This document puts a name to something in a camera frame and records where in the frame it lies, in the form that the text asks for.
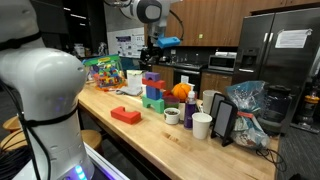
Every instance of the plastic bag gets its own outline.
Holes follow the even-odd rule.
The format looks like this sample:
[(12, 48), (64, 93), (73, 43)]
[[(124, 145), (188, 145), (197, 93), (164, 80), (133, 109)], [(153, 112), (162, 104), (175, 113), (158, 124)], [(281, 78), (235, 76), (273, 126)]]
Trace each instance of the plastic bag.
[(255, 117), (259, 116), (260, 107), (263, 105), (264, 84), (264, 81), (247, 81), (227, 87), (230, 100), (240, 112), (231, 138), (241, 146), (261, 149), (269, 145), (270, 139)]

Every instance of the white cup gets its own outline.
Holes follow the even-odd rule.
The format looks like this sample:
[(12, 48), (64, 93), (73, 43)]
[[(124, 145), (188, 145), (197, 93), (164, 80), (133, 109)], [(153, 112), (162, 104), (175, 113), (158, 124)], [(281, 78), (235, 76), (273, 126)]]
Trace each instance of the white cup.
[(206, 113), (194, 113), (192, 115), (193, 136), (197, 139), (205, 139), (208, 135), (212, 117)]
[(215, 93), (220, 93), (215, 90), (205, 90), (203, 91), (203, 112), (210, 114), (213, 96)]
[(167, 108), (164, 110), (164, 118), (167, 124), (178, 124), (180, 120), (180, 110), (177, 108)]

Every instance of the refrigerator door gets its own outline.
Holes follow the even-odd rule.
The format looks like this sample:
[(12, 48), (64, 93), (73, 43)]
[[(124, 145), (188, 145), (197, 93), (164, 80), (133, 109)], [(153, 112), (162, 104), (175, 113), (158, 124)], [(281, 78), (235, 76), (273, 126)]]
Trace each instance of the refrigerator door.
[[(267, 45), (259, 79), (291, 89), (292, 103), (282, 124), (282, 133), (287, 132), (294, 117), (299, 97), (313, 65), (320, 42), (319, 22), (320, 8), (275, 15), (270, 35), (271, 43)], [(305, 36), (305, 43), (299, 42), (304, 35), (290, 34), (292, 30), (306, 30), (308, 36)]]
[(258, 78), (273, 19), (274, 14), (243, 19), (232, 84)]

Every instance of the floor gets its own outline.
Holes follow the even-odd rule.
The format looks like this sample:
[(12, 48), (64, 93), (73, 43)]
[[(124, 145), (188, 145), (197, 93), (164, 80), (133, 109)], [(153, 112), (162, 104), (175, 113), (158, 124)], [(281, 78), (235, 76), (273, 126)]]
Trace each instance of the floor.
[[(16, 114), (10, 98), (0, 91), (0, 124)], [(82, 114), (85, 129), (100, 130), (86, 114)], [(320, 121), (315, 122), (320, 128)], [(8, 132), (0, 128), (0, 140)], [(147, 179), (121, 152), (108, 140), (103, 141), (104, 157), (130, 179)], [(278, 172), (277, 179), (290, 179), (299, 173), (303, 179), (319, 179), (320, 177), (320, 135), (311, 134), (298, 129), (290, 128), (285, 137), (280, 139), (280, 154), (284, 157), (287, 170)]]

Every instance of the kitchen counter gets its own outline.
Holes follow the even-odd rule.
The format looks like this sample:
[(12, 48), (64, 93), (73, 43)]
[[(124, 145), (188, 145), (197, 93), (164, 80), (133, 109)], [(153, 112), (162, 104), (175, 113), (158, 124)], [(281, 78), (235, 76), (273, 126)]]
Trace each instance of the kitchen counter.
[(202, 72), (208, 72), (208, 73), (215, 73), (215, 74), (221, 74), (221, 75), (233, 75), (233, 72), (229, 72), (229, 71), (220, 71), (220, 70), (213, 70), (213, 69), (202, 69)]
[[(87, 84), (79, 104), (171, 179), (275, 179), (275, 166), (254, 150), (235, 143), (222, 147), (219, 138), (209, 136), (195, 139), (182, 124), (168, 125), (163, 114), (142, 107), (139, 97), (106, 93)], [(110, 111), (119, 106), (141, 112), (142, 120), (130, 125), (112, 118)], [(278, 144), (272, 139), (270, 148), (278, 151)]]

